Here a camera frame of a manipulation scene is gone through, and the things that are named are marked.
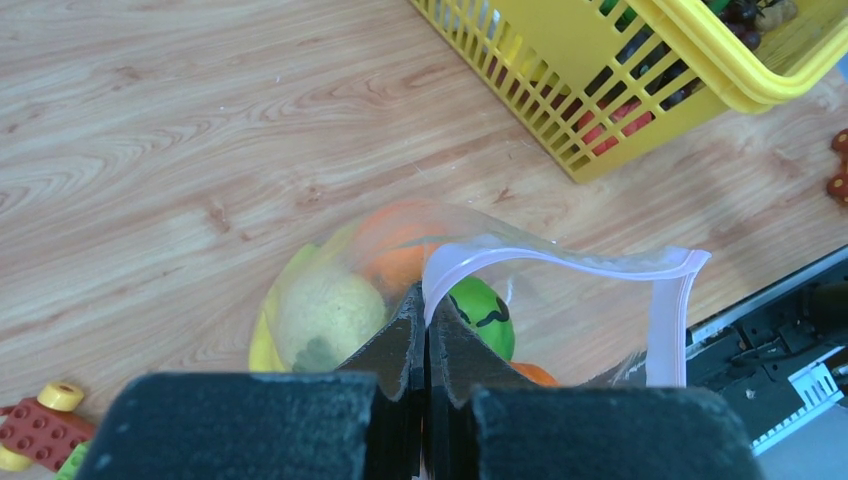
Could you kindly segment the yellow plastic basket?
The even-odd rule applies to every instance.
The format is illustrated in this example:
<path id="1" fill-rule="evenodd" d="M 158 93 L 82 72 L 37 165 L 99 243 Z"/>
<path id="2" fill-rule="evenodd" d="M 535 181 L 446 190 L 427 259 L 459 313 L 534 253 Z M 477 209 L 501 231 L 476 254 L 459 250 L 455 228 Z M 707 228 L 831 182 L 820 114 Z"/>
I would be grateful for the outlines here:
<path id="1" fill-rule="evenodd" d="M 576 182 L 733 110 L 807 93 L 847 52 L 843 1 L 756 1 L 752 52 L 713 1 L 418 1 L 416 10 Z"/>

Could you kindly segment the orange fruit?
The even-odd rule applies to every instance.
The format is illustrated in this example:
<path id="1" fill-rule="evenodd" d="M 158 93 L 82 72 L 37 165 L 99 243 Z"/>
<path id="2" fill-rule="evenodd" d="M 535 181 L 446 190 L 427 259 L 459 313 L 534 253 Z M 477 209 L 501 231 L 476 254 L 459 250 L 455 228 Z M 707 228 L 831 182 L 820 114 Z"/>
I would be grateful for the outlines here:
<path id="1" fill-rule="evenodd" d="M 359 271 L 385 296 L 401 296 L 419 281 L 426 261 L 443 245 L 447 227 L 435 211 L 431 201 L 399 201 L 358 226 L 354 248 L 364 256 Z"/>

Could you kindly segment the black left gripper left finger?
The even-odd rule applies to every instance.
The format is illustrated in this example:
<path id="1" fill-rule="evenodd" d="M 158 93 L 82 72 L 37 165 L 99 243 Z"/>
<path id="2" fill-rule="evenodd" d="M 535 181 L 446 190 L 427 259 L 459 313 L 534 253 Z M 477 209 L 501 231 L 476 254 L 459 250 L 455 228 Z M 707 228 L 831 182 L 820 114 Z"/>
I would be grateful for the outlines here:
<path id="1" fill-rule="evenodd" d="M 423 299 L 328 373 L 160 372 L 108 409 L 81 479 L 416 479 Z"/>

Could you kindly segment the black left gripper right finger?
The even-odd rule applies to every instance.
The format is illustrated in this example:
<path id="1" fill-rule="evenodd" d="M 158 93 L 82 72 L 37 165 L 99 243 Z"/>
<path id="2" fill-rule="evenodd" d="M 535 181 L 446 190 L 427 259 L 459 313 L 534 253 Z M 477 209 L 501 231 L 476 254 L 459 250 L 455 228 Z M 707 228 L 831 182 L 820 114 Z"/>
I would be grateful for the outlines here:
<path id="1" fill-rule="evenodd" d="M 759 479 L 739 417 L 691 388 L 542 387 L 442 301 L 427 330 L 432 479 Z"/>

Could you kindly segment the small orange pumpkin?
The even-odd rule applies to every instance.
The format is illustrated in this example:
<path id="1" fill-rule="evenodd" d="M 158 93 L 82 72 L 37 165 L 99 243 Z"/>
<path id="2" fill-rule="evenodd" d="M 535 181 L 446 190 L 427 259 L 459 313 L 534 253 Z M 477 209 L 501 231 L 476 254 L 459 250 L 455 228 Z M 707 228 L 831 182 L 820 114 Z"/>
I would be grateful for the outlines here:
<path id="1" fill-rule="evenodd" d="M 511 362 L 510 366 L 523 375 L 525 378 L 531 380 L 537 385 L 545 386 L 545 387 L 558 387 L 559 382 L 545 369 L 542 367 L 531 364 L 531 363 L 521 363 L 521 362 Z"/>

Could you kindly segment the small watermelon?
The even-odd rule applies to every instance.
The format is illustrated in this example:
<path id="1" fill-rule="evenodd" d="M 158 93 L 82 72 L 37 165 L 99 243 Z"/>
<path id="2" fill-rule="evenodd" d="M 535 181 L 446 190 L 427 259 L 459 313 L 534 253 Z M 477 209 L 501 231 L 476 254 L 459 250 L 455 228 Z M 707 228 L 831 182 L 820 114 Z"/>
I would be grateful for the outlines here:
<path id="1" fill-rule="evenodd" d="M 448 293 L 461 320 L 502 359 L 512 360 L 516 337 L 506 302 L 487 283 L 468 276 Z"/>

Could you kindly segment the beige lemon fruit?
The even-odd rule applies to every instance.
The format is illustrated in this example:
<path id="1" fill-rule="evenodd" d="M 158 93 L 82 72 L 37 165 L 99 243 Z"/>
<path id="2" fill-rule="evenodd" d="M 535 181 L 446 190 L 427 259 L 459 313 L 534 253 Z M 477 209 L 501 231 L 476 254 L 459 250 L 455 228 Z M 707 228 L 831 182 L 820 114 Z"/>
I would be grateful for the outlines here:
<path id="1" fill-rule="evenodd" d="M 286 280 L 278 299 L 270 330 L 281 363 L 294 372 L 335 369 L 386 323 L 380 292 L 336 266 Z"/>

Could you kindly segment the clear zip top bag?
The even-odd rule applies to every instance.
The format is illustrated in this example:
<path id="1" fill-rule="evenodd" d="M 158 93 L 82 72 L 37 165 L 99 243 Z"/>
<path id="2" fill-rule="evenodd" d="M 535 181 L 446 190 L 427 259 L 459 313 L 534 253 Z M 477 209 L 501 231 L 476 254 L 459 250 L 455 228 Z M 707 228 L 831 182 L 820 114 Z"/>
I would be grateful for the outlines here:
<path id="1" fill-rule="evenodd" d="M 470 207 L 424 201 L 436 204 L 434 217 L 447 235 L 403 295 L 385 296 L 359 271 L 364 256 L 354 248 L 354 235 L 379 209 L 308 242 L 319 250 L 286 280 L 324 266 L 357 274 L 382 295 L 385 327 L 411 287 L 420 287 L 430 325 L 438 305 L 451 302 L 449 290 L 476 276 L 508 305 L 516 345 L 507 363 L 538 365 L 559 385 L 686 385 L 688 304 L 708 252 L 673 246 L 624 256 L 567 250 Z"/>

